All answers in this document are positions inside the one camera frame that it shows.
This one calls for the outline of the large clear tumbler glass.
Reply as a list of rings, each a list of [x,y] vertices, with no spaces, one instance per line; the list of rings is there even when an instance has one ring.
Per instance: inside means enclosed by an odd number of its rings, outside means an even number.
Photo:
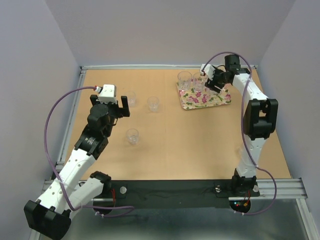
[[[192,74],[188,71],[181,71],[178,75],[177,86],[180,91],[187,91],[190,88]]]

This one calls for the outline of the small clear glass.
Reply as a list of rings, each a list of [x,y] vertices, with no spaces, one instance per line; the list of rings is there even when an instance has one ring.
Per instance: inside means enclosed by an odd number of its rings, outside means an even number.
[[[128,129],[126,131],[126,139],[131,145],[138,144],[138,142],[140,140],[139,131],[135,128]]]
[[[127,96],[127,101],[128,101],[128,105],[130,107],[135,107],[136,106],[136,94],[133,91],[128,91],[125,93],[125,95]]]
[[[240,146],[237,150],[236,150],[236,154],[239,158],[242,158],[243,152],[246,152],[246,149],[243,146]]]
[[[157,112],[159,109],[160,100],[156,96],[150,96],[147,99],[147,104],[151,112]]]

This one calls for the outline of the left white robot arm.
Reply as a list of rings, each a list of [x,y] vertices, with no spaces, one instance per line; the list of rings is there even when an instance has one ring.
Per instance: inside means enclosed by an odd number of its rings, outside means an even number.
[[[94,209],[102,217],[116,208],[116,191],[109,175],[95,171],[82,186],[76,186],[106,148],[118,119],[130,116],[128,98],[121,97],[122,106],[115,99],[94,94],[90,100],[87,124],[67,163],[60,172],[55,172],[56,177],[45,192],[36,201],[29,200],[23,209],[29,227],[52,240],[61,240],[66,235],[72,219],[80,210],[91,208],[89,202],[93,198],[111,195],[110,206]]]

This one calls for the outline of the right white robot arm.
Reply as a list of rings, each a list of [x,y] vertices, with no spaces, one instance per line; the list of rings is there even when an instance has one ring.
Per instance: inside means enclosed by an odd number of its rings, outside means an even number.
[[[216,93],[227,84],[241,93],[243,150],[227,189],[235,195],[242,195],[255,188],[262,148],[276,129],[279,103],[256,85],[251,66],[241,66],[242,56],[234,52],[225,52],[224,55],[223,70],[207,62],[201,65],[200,73],[207,77],[205,86]]]

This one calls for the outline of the floral patterned tray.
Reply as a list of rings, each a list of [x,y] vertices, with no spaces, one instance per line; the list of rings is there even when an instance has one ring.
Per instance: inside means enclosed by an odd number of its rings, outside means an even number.
[[[202,92],[196,92],[193,87],[188,90],[181,90],[176,82],[181,106],[184,110],[193,110],[209,107],[229,105],[232,102],[229,90],[222,90],[220,93],[209,90],[207,87]]]

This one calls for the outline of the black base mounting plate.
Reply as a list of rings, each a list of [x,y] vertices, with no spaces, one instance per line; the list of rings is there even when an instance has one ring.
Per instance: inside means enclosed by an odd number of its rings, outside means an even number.
[[[94,210],[119,214],[122,206],[137,209],[229,208],[230,198],[258,197],[253,186],[232,189],[230,179],[112,180],[93,200]]]

